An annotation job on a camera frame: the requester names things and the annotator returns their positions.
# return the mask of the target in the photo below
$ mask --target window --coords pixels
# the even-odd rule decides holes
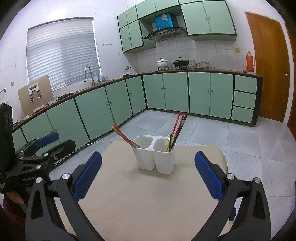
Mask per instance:
[[[84,80],[86,66],[93,76],[100,74],[92,18],[61,20],[28,29],[30,82],[49,75],[55,91]]]

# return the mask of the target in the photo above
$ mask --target metal screw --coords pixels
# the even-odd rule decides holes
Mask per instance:
[[[255,181],[257,184],[261,183],[261,180],[260,180],[260,178],[258,178],[258,177],[256,177],[256,178],[254,179],[254,181]]]
[[[234,179],[234,175],[232,173],[228,173],[226,175],[226,177],[229,179],[229,180],[233,180]]]
[[[69,174],[69,173],[64,173],[64,174],[62,175],[62,179],[64,179],[64,180],[69,179],[69,177],[70,177],[70,174]]]
[[[42,181],[42,178],[41,178],[41,177],[38,177],[38,178],[36,178],[36,180],[35,180],[36,183],[40,183],[41,181]]]

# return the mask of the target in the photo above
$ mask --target orange thermos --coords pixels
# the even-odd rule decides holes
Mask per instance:
[[[253,55],[250,51],[248,51],[247,55],[247,71],[248,72],[254,72],[254,66],[256,65],[256,61],[253,58]]]

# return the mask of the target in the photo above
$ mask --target gray tiled floor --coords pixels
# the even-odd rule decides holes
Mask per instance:
[[[134,139],[139,135],[167,136],[177,115],[147,110],[120,129]],[[103,152],[120,139],[115,133],[85,148],[53,170],[51,178],[73,172],[94,151]],[[272,237],[295,207],[296,142],[284,123],[259,117],[255,128],[188,116],[178,138],[178,145],[215,145],[225,154],[228,171],[239,179],[262,180],[271,215]]]

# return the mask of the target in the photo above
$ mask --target countertop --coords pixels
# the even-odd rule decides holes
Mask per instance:
[[[45,111],[69,100],[69,99],[72,99],[76,96],[79,96],[79,95],[82,95],[84,93],[87,93],[89,91],[92,91],[92,90],[95,90],[95,89],[98,89],[98,88],[101,88],[101,87],[104,87],[104,86],[107,86],[107,85],[110,85],[110,84],[113,84],[113,83],[116,83],[118,81],[121,81],[121,80],[125,80],[125,79],[130,79],[130,78],[133,78],[133,77],[137,77],[137,76],[141,76],[141,75],[149,75],[149,74],[163,74],[163,73],[178,73],[178,72],[207,72],[207,73],[225,73],[225,74],[238,74],[238,75],[243,75],[243,76],[247,76],[247,77],[255,77],[255,78],[262,78],[262,76],[260,75],[257,75],[257,74],[245,74],[241,71],[234,71],[234,70],[225,70],[225,69],[172,69],[172,70],[161,70],[161,71],[151,71],[151,72],[142,72],[142,73],[138,73],[138,74],[133,74],[131,76],[128,76],[128,77],[121,77],[121,78],[117,78],[117,79],[113,79],[113,80],[109,80],[107,82],[104,82],[104,83],[100,83],[100,84],[96,84],[94,86],[91,86],[89,88],[85,88],[81,91],[78,91],[78,92],[75,92],[74,94],[66,97],[66,98],[63,98],[51,105],[48,105],[48,106],[45,106],[44,108],[38,110],[37,112],[35,112],[34,114],[32,114],[29,118],[19,122],[17,125],[15,125],[13,127],[14,130],[17,130],[19,129],[21,126],[23,126],[24,124],[28,123],[30,120],[32,120],[33,118],[37,117],[38,115],[44,113]]]

